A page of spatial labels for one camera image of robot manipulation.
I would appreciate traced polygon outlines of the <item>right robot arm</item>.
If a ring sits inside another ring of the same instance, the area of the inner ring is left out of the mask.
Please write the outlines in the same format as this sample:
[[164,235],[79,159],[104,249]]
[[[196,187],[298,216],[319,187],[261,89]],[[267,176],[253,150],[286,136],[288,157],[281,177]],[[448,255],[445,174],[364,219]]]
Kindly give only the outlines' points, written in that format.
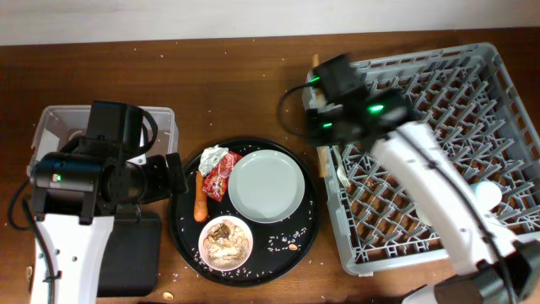
[[308,85],[326,104],[308,112],[315,146],[359,142],[406,190],[438,233],[455,276],[401,303],[518,303],[539,283],[539,243],[521,242],[479,210],[473,190],[398,89],[371,94],[348,57],[315,66]]

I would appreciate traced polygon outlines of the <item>white bowl with food scraps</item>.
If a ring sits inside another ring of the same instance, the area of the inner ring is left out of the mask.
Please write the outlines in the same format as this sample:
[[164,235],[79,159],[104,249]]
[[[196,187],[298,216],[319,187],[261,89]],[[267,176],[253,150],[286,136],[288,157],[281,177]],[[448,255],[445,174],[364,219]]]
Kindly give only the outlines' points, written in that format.
[[247,261],[253,245],[253,235],[246,222],[223,215],[204,226],[199,235],[198,252],[211,269],[229,272]]

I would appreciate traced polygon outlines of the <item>white plastic fork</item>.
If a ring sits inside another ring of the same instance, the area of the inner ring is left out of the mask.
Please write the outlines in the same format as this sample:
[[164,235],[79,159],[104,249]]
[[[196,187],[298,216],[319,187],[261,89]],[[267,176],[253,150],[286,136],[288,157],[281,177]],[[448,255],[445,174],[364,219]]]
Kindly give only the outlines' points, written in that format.
[[349,190],[351,187],[351,183],[346,175],[346,171],[343,165],[343,159],[341,157],[341,153],[339,151],[339,148],[337,145],[332,146],[332,151],[335,155],[336,161],[337,161],[337,179],[340,181],[342,186]]

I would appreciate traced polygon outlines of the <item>clear plastic waste bin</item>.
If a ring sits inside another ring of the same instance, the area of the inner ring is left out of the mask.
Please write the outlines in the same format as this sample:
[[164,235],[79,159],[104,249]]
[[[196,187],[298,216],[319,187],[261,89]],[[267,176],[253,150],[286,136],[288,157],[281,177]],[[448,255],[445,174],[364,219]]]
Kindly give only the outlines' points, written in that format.
[[[178,151],[179,130],[176,125],[176,115],[168,107],[144,106],[142,108],[155,121],[151,126],[147,118],[143,119],[144,128],[138,139],[139,145],[144,146],[153,142],[152,147],[145,153],[129,160],[138,166],[149,163],[149,158],[155,155],[168,155]],[[26,172],[30,183],[35,165],[51,153],[58,152],[69,140],[86,134],[91,106],[68,105],[48,106],[40,116],[31,148],[34,150]]]

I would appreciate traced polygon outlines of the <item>wooden chopstick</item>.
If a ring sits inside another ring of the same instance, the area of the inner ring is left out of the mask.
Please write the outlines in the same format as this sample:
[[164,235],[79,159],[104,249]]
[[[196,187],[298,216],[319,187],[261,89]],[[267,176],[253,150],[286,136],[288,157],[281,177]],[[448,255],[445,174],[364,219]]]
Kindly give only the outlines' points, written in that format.
[[[319,63],[320,63],[319,55],[315,54],[312,57],[312,67],[314,68],[318,66]],[[316,104],[318,108],[322,108],[325,105],[325,101],[323,100],[323,95],[319,89],[316,89]],[[324,178],[328,176],[328,173],[329,173],[326,149],[322,146],[318,147],[317,154],[318,154],[318,159],[319,159],[319,174],[320,174],[320,177]]]

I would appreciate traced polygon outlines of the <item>orange carrot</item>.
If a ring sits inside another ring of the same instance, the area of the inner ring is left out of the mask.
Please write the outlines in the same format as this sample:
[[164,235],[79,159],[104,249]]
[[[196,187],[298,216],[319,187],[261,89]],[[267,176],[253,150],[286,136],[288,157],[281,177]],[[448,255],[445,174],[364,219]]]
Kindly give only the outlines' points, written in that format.
[[193,216],[196,222],[204,222],[208,218],[207,196],[203,191],[204,177],[198,172],[196,175],[196,191]]

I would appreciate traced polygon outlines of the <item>black rectangular waste tray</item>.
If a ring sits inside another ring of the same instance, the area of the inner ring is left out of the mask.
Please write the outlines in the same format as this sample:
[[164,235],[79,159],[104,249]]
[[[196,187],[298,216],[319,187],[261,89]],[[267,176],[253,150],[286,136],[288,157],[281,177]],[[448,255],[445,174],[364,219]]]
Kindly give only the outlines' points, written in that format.
[[98,297],[146,296],[157,285],[162,220],[118,214],[100,267]]

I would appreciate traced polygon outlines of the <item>grey round plate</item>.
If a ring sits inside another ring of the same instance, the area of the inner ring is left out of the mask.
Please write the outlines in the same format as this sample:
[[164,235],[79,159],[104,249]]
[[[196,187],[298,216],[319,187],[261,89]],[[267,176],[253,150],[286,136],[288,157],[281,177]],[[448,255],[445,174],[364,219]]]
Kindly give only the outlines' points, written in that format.
[[283,152],[260,149],[234,166],[228,181],[229,200],[246,219],[272,224],[290,217],[305,194],[298,163]]

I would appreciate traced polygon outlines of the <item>red snack wrapper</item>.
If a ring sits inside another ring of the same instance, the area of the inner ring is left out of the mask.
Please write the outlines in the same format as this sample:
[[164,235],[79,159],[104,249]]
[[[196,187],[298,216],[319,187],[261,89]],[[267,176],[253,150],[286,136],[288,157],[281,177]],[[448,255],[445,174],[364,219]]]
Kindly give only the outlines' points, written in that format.
[[209,198],[222,201],[227,192],[229,177],[241,158],[235,152],[228,152],[204,178],[202,190]]

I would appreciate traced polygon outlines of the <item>round black serving tray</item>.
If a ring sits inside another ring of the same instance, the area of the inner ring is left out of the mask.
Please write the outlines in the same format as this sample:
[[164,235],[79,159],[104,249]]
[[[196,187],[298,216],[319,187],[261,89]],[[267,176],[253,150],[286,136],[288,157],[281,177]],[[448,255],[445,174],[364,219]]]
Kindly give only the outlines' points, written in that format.
[[204,224],[193,219],[196,174],[200,157],[197,155],[184,165],[189,192],[174,196],[169,205],[169,231],[177,251],[186,263],[202,277],[235,287],[248,287],[271,282],[292,270],[311,248],[319,228],[319,209],[316,185],[306,165],[289,149],[264,138],[233,138],[220,146],[245,156],[258,150],[279,151],[292,158],[300,167],[305,192],[299,208],[292,215],[275,224],[262,224],[248,220],[233,206],[228,196],[217,202],[208,200],[208,214],[213,220],[231,215],[243,220],[254,236],[250,257],[235,270],[214,270],[203,261],[198,239]]

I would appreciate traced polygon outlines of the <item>silver foil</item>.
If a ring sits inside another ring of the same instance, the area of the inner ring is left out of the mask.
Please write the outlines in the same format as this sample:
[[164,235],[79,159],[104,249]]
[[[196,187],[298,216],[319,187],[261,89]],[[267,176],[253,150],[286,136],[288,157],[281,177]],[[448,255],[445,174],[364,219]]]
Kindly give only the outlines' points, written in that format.
[[228,148],[218,145],[206,148],[201,154],[198,171],[207,176],[228,153]]

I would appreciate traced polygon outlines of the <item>grey plastic dishwasher rack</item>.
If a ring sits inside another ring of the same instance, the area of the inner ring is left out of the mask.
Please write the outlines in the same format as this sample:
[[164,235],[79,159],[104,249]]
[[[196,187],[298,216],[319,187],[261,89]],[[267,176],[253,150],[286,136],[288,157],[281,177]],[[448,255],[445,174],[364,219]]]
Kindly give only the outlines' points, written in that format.
[[[357,61],[371,93],[400,89],[455,168],[470,183],[498,184],[493,208],[522,242],[539,236],[539,137],[497,51],[489,43]],[[339,149],[351,183],[327,152],[327,207],[344,271],[363,275],[446,258],[435,230],[386,170],[353,144]]]

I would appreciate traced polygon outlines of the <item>white paper cup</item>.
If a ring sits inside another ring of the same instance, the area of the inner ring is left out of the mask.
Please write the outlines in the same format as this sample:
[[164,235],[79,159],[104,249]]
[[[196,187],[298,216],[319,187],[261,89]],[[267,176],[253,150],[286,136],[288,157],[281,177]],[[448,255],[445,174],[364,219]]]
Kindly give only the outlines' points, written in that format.
[[476,198],[479,210],[488,211],[495,208],[502,200],[502,192],[497,183],[491,181],[476,182],[470,186]]

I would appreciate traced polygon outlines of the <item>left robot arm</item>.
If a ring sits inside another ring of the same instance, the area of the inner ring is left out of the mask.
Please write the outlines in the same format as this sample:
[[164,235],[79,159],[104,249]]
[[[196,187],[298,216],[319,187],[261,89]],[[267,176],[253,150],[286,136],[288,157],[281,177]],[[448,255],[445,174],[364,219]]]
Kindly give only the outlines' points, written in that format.
[[158,133],[146,108],[96,101],[85,133],[35,163],[32,197],[23,204],[35,234],[31,302],[95,302],[118,207],[186,191],[177,153],[134,162],[152,149]]

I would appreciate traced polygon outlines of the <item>peanut on table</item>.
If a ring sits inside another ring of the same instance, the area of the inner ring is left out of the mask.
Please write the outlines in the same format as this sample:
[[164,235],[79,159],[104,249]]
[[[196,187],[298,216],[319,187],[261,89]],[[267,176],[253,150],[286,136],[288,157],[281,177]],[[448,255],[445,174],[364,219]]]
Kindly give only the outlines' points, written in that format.
[[168,301],[170,301],[170,300],[173,300],[173,299],[174,299],[174,296],[173,296],[171,293],[169,293],[169,292],[164,292],[164,293],[163,293],[163,298],[166,299],[166,300],[168,300]]

